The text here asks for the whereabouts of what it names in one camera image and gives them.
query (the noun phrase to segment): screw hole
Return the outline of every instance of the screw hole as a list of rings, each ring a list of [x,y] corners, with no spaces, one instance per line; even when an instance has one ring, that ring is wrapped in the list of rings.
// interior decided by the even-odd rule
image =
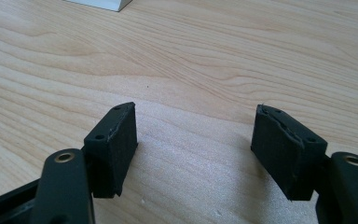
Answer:
[[[95,136],[95,139],[98,139],[98,140],[104,139],[104,135],[98,134],[97,136]]]
[[[62,163],[62,162],[68,162],[71,161],[75,157],[75,154],[72,152],[64,152],[60,155],[58,155],[55,158],[56,162]]]
[[[358,166],[358,158],[354,157],[354,156],[344,156],[344,160],[351,164],[351,165],[355,165]]]
[[[314,138],[307,138],[307,141],[309,141],[309,142],[316,142],[316,139],[314,139]]]

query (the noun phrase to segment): wood grain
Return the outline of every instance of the wood grain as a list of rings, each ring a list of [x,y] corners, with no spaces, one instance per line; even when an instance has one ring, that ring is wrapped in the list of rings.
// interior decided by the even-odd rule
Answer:
[[[98,223],[317,223],[250,151],[255,107],[358,154],[358,1],[0,1],[0,195],[128,101],[140,145]]]

